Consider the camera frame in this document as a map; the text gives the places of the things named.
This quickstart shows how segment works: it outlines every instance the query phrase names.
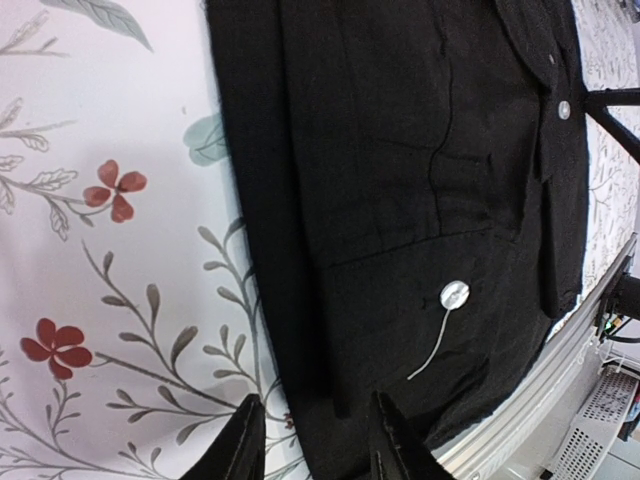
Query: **black garment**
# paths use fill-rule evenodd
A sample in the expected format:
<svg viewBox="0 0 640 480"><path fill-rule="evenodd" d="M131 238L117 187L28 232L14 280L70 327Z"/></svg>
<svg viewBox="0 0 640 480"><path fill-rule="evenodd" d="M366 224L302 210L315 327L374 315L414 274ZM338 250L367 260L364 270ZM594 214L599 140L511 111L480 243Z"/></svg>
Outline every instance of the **black garment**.
<svg viewBox="0 0 640 480"><path fill-rule="evenodd" d="M588 155L570 1L210 0L208 18L265 319L314 478L366 471L374 389L432 448L490 414L581 290ZM469 301L408 382L452 280Z"/></svg>

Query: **white button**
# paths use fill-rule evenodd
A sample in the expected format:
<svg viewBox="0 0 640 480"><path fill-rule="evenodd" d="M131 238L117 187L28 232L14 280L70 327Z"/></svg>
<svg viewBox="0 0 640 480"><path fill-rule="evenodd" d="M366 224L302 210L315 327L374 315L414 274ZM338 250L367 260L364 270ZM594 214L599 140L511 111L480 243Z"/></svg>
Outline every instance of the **white button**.
<svg viewBox="0 0 640 480"><path fill-rule="evenodd" d="M566 120L571 116L571 105L566 100L558 104L558 116L562 120Z"/></svg>
<svg viewBox="0 0 640 480"><path fill-rule="evenodd" d="M455 280L440 292L440 303L447 310L457 310L469 299L469 285Z"/></svg>

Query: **red petal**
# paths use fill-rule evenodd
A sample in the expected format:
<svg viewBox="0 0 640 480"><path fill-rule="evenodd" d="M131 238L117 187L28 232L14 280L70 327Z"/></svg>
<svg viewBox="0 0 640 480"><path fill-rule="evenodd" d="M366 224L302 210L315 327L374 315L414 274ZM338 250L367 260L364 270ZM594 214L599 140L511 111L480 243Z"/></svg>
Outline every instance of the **red petal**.
<svg viewBox="0 0 640 480"><path fill-rule="evenodd" d="M147 177L140 172L129 172L125 174L118 183L118 190L121 192L139 192L147 186Z"/></svg>
<svg viewBox="0 0 640 480"><path fill-rule="evenodd" d="M75 347L65 350L64 352L57 352L56 358L62 360L63 363L70 367L86 367L93 360L91 352L84 347Z"/></svg>
<svg viewBox="0 0 640 480"><path fill-rule="evenodd" d="M56 348L80 345L84 342L84 333L76 327L62 327L56 332Z"/></svg>
<svg viewBox="0 0 640 480"><path fill-rule="evenodd" d="M46 348L53 348L53 341L56 338L56 324L48 318L41 318L36 327L38 339Z"/></svg>
<svg viewBox="0 0 640 480"><path fill-rule="evenodd" d="M113 199L113 210L111 210L111 220L122 223L133 218L133 207L125 198L118 194Z"/></svg>
<svg viewBox="0 0 640 480"><path fill-rule="evenodd" d="M22 347L22 351L27 355L27 358L34 362L44 362L51 357L49 350L46 350L42 345L30 338L20 340L20 347Z"/></svg>
<svg viewBox="0 0 640 480"><path fill-rule="evenodd" d="M51 369L53 376L58 380L69 380L71 377L73 377L73 372L67 367L63 367L58 362L56 362L55 357L51 357L49 359L49 368Z"/></svg>
<svg viewBox="0 0 640 480"><path fill-rule="evenodd" d="M115 160L107 160L98 168L98 178L102 180L107 187L116 188L116 180L118 179L118 164Z"/></svg>
<svg viewBox="0 0 640 480"><path fill-rule="evenodd" d="M89 187L82 192L84 203L89 207L100 207L111 197L111 190L104 187Z"/></svg>

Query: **floral fabric background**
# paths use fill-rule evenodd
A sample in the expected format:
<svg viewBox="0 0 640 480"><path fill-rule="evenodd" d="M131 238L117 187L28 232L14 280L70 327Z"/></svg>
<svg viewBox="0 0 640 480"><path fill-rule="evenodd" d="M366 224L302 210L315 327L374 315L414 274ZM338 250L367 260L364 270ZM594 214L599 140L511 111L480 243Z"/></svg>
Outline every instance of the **floral fabric background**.
<svg viewBox="0 0 640 480"><path fill-rule="evenodd" d="M636 86L616 2L575 5L589 87ZM308 479L199 0L0 0L0 12L0 478L179 478L257 392L267 478ZM587 289L631 235L638 182L593 122L589 141Z"/></svg>

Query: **gray leaf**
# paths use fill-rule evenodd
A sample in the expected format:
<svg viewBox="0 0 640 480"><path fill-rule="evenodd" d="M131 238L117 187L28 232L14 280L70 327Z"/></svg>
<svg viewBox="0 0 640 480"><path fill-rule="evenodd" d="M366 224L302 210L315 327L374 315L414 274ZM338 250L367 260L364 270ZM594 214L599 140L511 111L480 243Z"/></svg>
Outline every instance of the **gray leaf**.
<svg viewBox="0 0 640 480"><path fill-rule="evenodd" d="M120 335L118 335L118 337L120 337L120 340L122 340L123 342L139 342L139 343L144 343L146 345L149 345L149 342L147 342L140 335L136 335L135 333L123 332Z"/></svg>
<svg viewBox="0 0 640 480"><path fill-rule="evenodd" d="M16 199L9 185L0 181L0 210L4 210L9 215L13 213L16 206Z"/></svg>
<svg viewBox="0 0 640 480"><path fill-rule="evenodd" d="M151 410L143 410L142 412L137 412L134 413L133 415L131 415L128 419L127 422L129 423L136 423L137 421L139 421L142 417L144 417L145 415L151 413Z"/></svg>
<svg viewBox="0 0 640 480"><path fill-rule="evenodd" d="M106 275L109 273L109 269L111 268L111 264L113 263L113 252L107 252L102 260L102 271Z"/></svg>
<svg viewBox="0 0 640 480"><path fill-rule="evenodd" d="M78 176L75 170L59 168L53 172L40 172L36 178L29 182L29 186L44 192L53 192L61 189Z"/></svg>
<svg viewBox="0 0 640 480"><path fill-rule="evenodd" d="M8 155L0 157L0 172L10 172L24 161L24 157L19 155Z"/></svg>
<svg viewBox="0 0 640 480"><path fill-rule="evenodd" d="M226 267L224 263L216 262L216 261L207 262L204 264L204 269L207 271L216 270L218 268L224 268L224 267Z"/></svg>
<svg viewBox="0 0 640 480"><path fill-rule="evenodd" d="M230 302L237 303L238 305L244 307L242 300L240 300L238 296L227 287L218 287L218 295L220 295L225 300L229 300Z"/></svg>
<svg viewBox="0 0 640 480"><path fill-rule="evenodd" d="M227 229L227 234L224 236L224 244L226 245L233 234L242 229L242 227L244 227L244 218L242 217L238 217L231 222L231 225L229 225L229 228Z"/></svg>
<svg viewBox="0 0 640 480"><path fill-rule="evenodd" d="M160 385L158 387L158 394L174 407L180 408L180 404L176 400L176 397L174 397L173 393L171 393L171 390L169 390L164 385Z"/></svg>
<svg viewBox="0 0 640 480"><path fill-rule="evenodd" d="M153 51L138 22L117 3L109 0L40 0L40 2L50 7L64 8L85 15L96 25L135 38Z"/></svg>
<svg viewBox="0 0 640 480"><path fill-rule="evenodd" d="M202 351L207 355L222 355L225 356L225 353L220 350L218 347L214 347L213 345L205 345L202 347Z"/></svg>
<svg viewBox="0 0 640 480"><path fill-rule="evenodd" d="M236 346L233 348L233 358L235 358L236 362L238 358L240 358L240 354L242 353L242 348L244 347L244 343L247 341L247 336L243 333L236 340Z"/></svg>
<svg viewBox="0 0 640 480"><path fill-rule="evenodd" d="M36 150L38 152L47 152L49 150L49 141L42 135L36 135L35 133L21 133L20 135L17 135L17 138L31 150Z"/></svg>
<svg viewBox="0 0 640 480"><path fill-rule="evenodd" d="M67 241L69 233L69 219L62 209L52 201L49 201L51 212L49 213L49 221L51 222L51 230L56 232L63 242Z"/></svg>
<svg viewBox="0 0 640 480"><path fill-rule="evenodd" d="M215 372L213 372L213 376L215 378L226 378L230 377L231 375L238 375L238 372L232 372L231 370L216 370Z"/></svg>
<svg viewBox="0 0 640 480"><path fill-rule="evenodd" d="M187 441L187 439L189 438L189 436L193 433L193 431L198 428L200 426L199 423L193 423L189 426L184 427L182 430L180 430L180 432L178 433L178 436L176 437L176 443L178 445L182 445L184 442Z"/></svg>
<svg viewBox="0 0 640 480"><path fill-rule="evenodd" d="M18 118L20 110L22 110L22 98L18 97L0 113L0 130L11 126L11 124L16 121L16 118Z"/></svg>
<svg viewBox="0 0 640 480"><path fill-rule="evenodd" d="M220 244L216 236L207 227L198 227L198 233L205 241L209 242L218 250L222 250L222 245Z"/></svg>
<svg viewBox="0 0 640 480"><path fill-rule="evenodd" d="M111 305L112 307L126 307L127 304L118 297L114 297L113 295L107 295L106 297L102 297L102 303L106 305Z"/></svg>
<svg viewBox="0 0 640 480"><path fill-rule="evenodd" d="M151 465L156 463L156 460L158 459L161 453L162 453L162 449L160 447L156 447L153 449L153 452L151 452Z"/></svg>
<svg viewBox="0 0 640 480"><path fill-rule="evenodd" d="M151 326L153 328L160 310L160 290L153 283L147 285L147 301L151 307Z"/></svg>
<svg viewBox="0 0 640 480"><path fill-rule="evenodd" d="M182 351L191 343L191 341L198 334L198 327L186 327L176 341L173 344L173 348L171 349L171 365L175 368L176 361L178 360L178 356L182 353Z"/></svg>
<svg viewBox="0 0 640 480"><path fill-rule="evenodd" d="M125 403L128 403L129 405L135 405L136 402L133 401L133 399L131 398L131 396L125 392L124 390L116 390L116 395L118 396L118 398L120 400L122 400Z"/></svg>
<svg viewBox="0 0 640 480"><path fill-rule="evenodd" d="M224 348L227 348L227 342L229 341L229 326L223 325L220 327L220 339L222 340L222 345Z"/></svg>

